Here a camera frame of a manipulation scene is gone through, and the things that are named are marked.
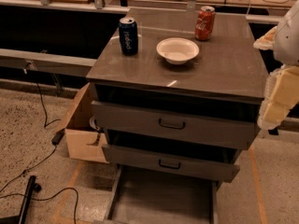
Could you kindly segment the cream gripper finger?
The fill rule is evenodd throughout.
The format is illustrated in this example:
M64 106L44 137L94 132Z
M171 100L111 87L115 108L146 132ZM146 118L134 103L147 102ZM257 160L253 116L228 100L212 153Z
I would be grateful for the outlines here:
M283 64L266 80L258 126L262 130L275 129L298 103L299 66Z
M274 46L274 36L277 31L277 27L273 27L270 29L267 33L265 33L263 36L258 38L254 43L253 47L256 49L261 50L269 50L273 49Z

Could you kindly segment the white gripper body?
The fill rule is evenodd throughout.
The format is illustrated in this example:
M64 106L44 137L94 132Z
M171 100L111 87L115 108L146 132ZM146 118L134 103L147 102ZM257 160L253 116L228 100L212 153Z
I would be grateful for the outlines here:
M273 51L277 61L299 64L299 7L292 7L278 23Z

